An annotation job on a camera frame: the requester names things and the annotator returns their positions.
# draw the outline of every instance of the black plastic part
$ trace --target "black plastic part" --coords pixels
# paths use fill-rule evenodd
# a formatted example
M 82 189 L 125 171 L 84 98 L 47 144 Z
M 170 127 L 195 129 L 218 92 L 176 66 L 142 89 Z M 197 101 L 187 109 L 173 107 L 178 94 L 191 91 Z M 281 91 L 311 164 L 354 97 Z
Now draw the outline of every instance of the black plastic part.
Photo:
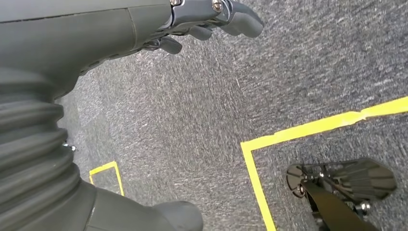
M 323 229 L 331 231 L 375 231 L 372 224 L 361 220 L 344 202 L 327 190 L 311 181 L 302 181 L 309 201 L 313 201 L 316 211 L 322 218 Z
M 292 165 L 286 181 L 295 196 L 306 196 L 320 230 L 376 230 L 363 219 L 367 207 L 396 189 L 392 171 L 368 158 Z

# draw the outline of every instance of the yellow tape line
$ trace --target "yellow tape line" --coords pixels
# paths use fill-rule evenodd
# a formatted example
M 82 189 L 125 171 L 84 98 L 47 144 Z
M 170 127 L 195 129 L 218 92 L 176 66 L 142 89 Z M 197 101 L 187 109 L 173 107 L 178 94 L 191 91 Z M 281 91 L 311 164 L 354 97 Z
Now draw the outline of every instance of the yellow tape line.
M 408 96 L 369 107 L 360 112 L 346 112 L 330 116 L 328 118 L 278 131 L 274 135 L 263 136 L 251 141 L 241 142 L 242 153 L 245 159 L 246 167 L 248 169 L 249 178 L 251 179 L 255 197 L 258 201 L 259 209 L 261 210 L 261 215 L 265 222 L 267 231 L 275 231 L 276 228 L 264 195 L 264 191 L 262 189 L 261 181 L 259 180 L 258 172 L 256 170 L 254 157 L 252 155 L 253 150 L 265 148 L 285 141 L 294 140 L 300 137 L 349 126 L 370 117 L 385 116 L 405 112 L 408 112 Z
M 116 173 L 116 177 L 117 177 L 117 181 L 119 183 L 119 189 L 120 189 L 120 194 L 122 196 L 125 196 L 125 193 L 123 192 L 123 187 L 122 187 L 122 180 L 120 178 L 120 173 L 119 173 L 119 168 L 117 166 L 117 162 L 116 161 L 112 161 L 110 163 L 107 163 L 105 165 L 102 165 L 100 167 L 97 167 L 95 169 L 92 169 L 91 171 L 89 171 L 89 180 L 91 182 L 91 184 L 93 184 L 93 179 L 92 179 L 92 175 L 95 175 L 99 172 L 105 171 L 107 169 L 110 168 L 114 168 L 115 169 L 115 173 Z

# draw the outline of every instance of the metal bolt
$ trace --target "metal bolt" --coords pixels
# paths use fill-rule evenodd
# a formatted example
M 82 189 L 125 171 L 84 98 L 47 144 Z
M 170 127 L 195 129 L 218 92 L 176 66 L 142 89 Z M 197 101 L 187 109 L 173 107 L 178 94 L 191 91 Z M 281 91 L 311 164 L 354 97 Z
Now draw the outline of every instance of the metal bolt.
M 170 0 L 170 5 L 178 6 L 181 4 L 181 0 Z
M 369 204 L 368 201 L 364 201 L 361 203 L 361 208 L 363 209 L 363 211 L 367 214 L 371 208 L 371 205 Z
M 300 194 L 300 195 L 303 195 L 303 194 L 305 193 L 305 189 L 303 188 L 302 185 L 297 186 L 296 191 L 297 191 L 297 193 Z
M 221 0 L 213 0 L 213 9 L 220 13 L 222 11 L 222 1 Z

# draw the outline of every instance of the metal screw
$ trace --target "metal screw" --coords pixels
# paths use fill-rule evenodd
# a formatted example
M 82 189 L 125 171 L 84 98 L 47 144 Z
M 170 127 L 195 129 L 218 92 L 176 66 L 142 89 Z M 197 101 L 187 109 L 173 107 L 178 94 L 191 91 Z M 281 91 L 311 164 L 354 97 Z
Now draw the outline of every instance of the metal screw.
M 221 0 L 213 0 L 213 9 L 220 13 L 222 11 L 222 1 Z
M 181 0 L 170 0 L 170 5 L 178 6 L 181 4 Z

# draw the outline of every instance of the robotic hand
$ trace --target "robotic hand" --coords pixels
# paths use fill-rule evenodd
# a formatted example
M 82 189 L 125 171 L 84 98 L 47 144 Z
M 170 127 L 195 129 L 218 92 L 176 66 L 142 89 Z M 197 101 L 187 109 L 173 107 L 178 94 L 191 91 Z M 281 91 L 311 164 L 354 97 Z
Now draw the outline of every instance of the robotic hand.
M 213 29 L 220 27 L 230 35 L 244 34 L 255 38 L 264 25 L 249 7 L 230 0 L 170 0 L 171 17 L 159 28 L 158 38 L 145 42 L 140 50 L 165 50 L 170 54 L 181 51 L 182 45 L 168 35 L 191 35 L 199 40 L 211 37 Z
M 201 231 L 187 202 L 142 206 L 80 178 L 54 99 L 103 61 L 171 54 L 169 35 L 257 37 L 262 21 L 231 0 L 0 0 L 0 230 Z

